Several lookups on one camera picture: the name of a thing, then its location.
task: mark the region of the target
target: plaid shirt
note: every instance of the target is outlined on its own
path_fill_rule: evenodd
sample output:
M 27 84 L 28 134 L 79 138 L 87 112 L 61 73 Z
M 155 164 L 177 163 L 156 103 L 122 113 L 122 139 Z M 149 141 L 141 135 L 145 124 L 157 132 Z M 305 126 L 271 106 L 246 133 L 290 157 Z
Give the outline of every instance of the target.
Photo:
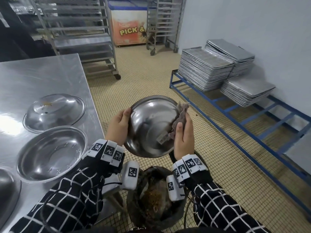
M 109 171 L 106 164 L 97 156 L 95 158 L 87 156 L 81 163 L 79 170 L 66 176 L 50 189 L 10 231 L 48 233 L 91 228 L 103 208 L 102 187 L 104 178 L 110 175 L 111 170 Z M 198 175 L 206 176 L 206 172 L 198 172 Z M 213 181 L 209 184 L 192 185 L 189 188 L 197 196 L 194 218 L 198 226 L 211 226 L 240 233 L 270 233 Z M 50 229 L 45 227 L 41 211 Z

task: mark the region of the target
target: tiled floor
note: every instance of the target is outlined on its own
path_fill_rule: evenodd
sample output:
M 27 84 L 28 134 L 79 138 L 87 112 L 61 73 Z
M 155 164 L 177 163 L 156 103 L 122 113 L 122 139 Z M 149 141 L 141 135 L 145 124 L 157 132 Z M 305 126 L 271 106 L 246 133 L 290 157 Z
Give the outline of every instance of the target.
M 179 94 L 169 89 L 171 71 L 178 68 L 180 55 L 164 50 L 150 56 L 150 51 L 146 50 L 145 46 L 116 48 L 116 54 L 121 80 L 117 81 L 112 75 L 88 77 L 104 132 L 110 118 L 117 111 L 130 107 L 143 97 L 158 94 L 175 101 L 183 101 Z M 194 91 L 185 85 L 179 86 L 179 89 L 283 184 L 306 204 L 310 204 L 310 189 L 293 173 Z M 209 96 L 217 96 L 215 95 L 217 93 L 219 92 L 211 92 Z M 219 105 L 228 107 L 230 103 L 222 101 Z M 240 121 L 256 111 L 253 107 L 238 108 L 231 114 Z M 194 124 L 195 149 L 208 163 L 214 180 L 221 184 L 227 193 L 272 232 L 311 232 L 311 224 L 306 221 L 302 212 L 235 145 L 195 109 L 190 108 L 189 114 Z M 248 123 L 247 128 L 258 134 L 273 123 L 272 119 L 263 115 Z M 265 142 L 277 148 L 291 136 L 290 132 L 281 127 L 267 137 Z M 142 169 L 152 165 L 171 169 L 168 156 L 147 159 L 127 152 L 126 160 L 130 159 L 138 161 Z M 126 198 L 126 191 L 122 192 L 122 196 Z M 120 214 L 113 215 L 105 220 L 105 223 L 116 226 L 119 232 L 125 232 L 133 227 L 129 217 Z M 195 226 L 191 208 L 187 214 L 187 225 Z M 179 221 L 174 227 L 165 231 L 173 232 L 181 228 L 182 221 Z

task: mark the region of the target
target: metal rack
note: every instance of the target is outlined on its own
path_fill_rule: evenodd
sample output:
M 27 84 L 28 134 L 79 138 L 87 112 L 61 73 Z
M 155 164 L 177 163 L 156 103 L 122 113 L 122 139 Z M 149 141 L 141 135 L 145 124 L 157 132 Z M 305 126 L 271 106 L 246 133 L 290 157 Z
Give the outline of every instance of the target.
M 173 77 L 177 77 L 178 81 L 173 81 Z M 218 109 L 223 115 L 225 115 L 228 119 L 230 119 L 235 125 L 237 125 L 241 130 L 243 130 L 247 135 L 249 135 L 252 139 L 254 139 L 259 145 L 261 145 L 264 149 L 266 149 L 271 155 L 273 155 L 276 159 L 282 162 L 283 169 L 288 168 L 291 170 L 298 178 L 305 182 L 307 187 L 311 187 L 311 175 L 308 174 L 305 170 L 301 169 L 295 162 L 290 160 L 286 155 L 286 151 L 288 151 L 291 147 L 293 147 L 308 131 L 311 129 L 311 117 L 307 116 L 306 114 L 294 109 L 293 107 L 289 106 L 288 104 L 280 101 L 279 99 L 269 95 L 267 98 L 273 102 L 272 105 L 268 106 L 267 108 L 261 108 L 257 104 L 253 104 L 253 106 L 259 109 L 259 112 L 244 119 L 243 121 L 237 121 L 230 115 L 230 111 L 233 111 L 239 108 L 239 105 L 233 105 L 229 108 L 223 109 L 221 108 L 217 102 L 222 100 L 229 100 L 226 96 L 221 96 L 219 98 L 208 98 L 202 91 L 198 90 L 195 86 L 192 85 L 191 82 L 187 81 L 183 76 L 178 74 L 178 70 L 173 70 L 171 74 L 171 79 L 169 83 L 169 88 L 173 88 L 177 91 L 186 101 L 188 101 L 199 113 L 201 113 L 209 122 L 212 123 L 225 137 L 228 138 L 238 149 L 240 149 L 255 165 L 257 165 L 263 173 L 265 173 L 279 188 L 281 188 L 289 197 L 291 197 L 307 214 L 307 219 L 311 222 L 311 208 L 308 206 L 308 203 L 303 202 L 299 197 L 297 197 L 291 190 L 286 187 L 286 184 L 283 184 L 276 175 L 271 173 L 264 165 L 260 163 L 254 156 L 248 153 L 241 145 L 239 145 L 228 133 L 226 133 L 219 125 L 217 125 L 210 117 L 208 117 L 199 107 L 197 107 L 184 93 L 182 93 L 177 85 L 186 84 L 191 89 L 193 89 L 197 94 L 199 94 L 202 98 L 210 102 L 216 109 Z M 269 112 L 272 108 L 280 106 L 283 109 L 289 112 L 289 115 L 285 116 L 283 119 L 279 119 L 275 117 L 272 113 Z M 267 128 L 259 135 L 255 135 L 251 133 L 245 125 L 250 121 L 258 118 L 259 116 L 266 114 L 267 116 L 273 118 L 276 123 L 271 127 Z M 286 121 L 289 120 L 293 116 L 298 116 L 308 124 L 302 128 L 300 131 L 295 130 L 290 125 L 286 124 Z M 269 147 L 266 143 L 262 140 L 267 137 L 269 134 L 273 133 L 279 126 L 283 125 L 287 129 L 290 129 L 295 133 L 295 135 L 285 144 L 283 144 L 278 150 L 274 150 Z
M 87 74 L 120 79 L 107 0 L 31 0 L 57 55 L 78 53 Z
M 185 0 L 148 0 L 147 1 L 147 41 L 146 48 L 156 54 L 156 42 L 165 38 L 165 47 L 174 44 L 174 53 L 178 52 L 178 32 Z

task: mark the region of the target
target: metal bowl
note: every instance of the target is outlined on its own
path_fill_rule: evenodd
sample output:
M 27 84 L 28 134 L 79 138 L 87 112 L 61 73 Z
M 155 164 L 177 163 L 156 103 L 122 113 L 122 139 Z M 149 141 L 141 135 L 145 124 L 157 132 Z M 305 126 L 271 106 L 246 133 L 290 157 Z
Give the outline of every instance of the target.
M 84 114 L 86 105 L 76 96 L 68 94 L 52 94 L 34 102 L 24 116 L 24 127 L 33 133 L 41 133 L 47 129 L 73 125 Z
M 28 183 L 51 181 L 72 170 L 86 149 L 83 131 L 71 126 L 51 128 L 20 150 L 17 172 Z
M 12 214 L 21 192 L 21 181 L 6 166 L 0 166 L 0 229 Z
M 131 107 L 126 149 L 146 158 L 164 156 L 174 149 L 174 141 L 161 138 L 172 130 L 178 118 L 177 102 L 166 96 L 149 96 Z

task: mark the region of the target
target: stainless steel table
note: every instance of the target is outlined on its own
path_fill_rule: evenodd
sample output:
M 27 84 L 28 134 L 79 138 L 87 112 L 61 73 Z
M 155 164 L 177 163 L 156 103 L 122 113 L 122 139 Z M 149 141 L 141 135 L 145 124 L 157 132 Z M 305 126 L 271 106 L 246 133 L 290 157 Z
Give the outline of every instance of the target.
M 74 124 L 85 131 L 88 146 L 104 138 L 86 77 L 78 54 L 60 55 L 0 63 L 0 164 L 15 169 L 23 145 L 36 134 L 22 124 L 27 108 L 37 99 L 55 93 L 78 96 L 86 103 L 86 112 Z M 21 196 L 2 232 L 26 215 L 55 184 L 22 183 Z

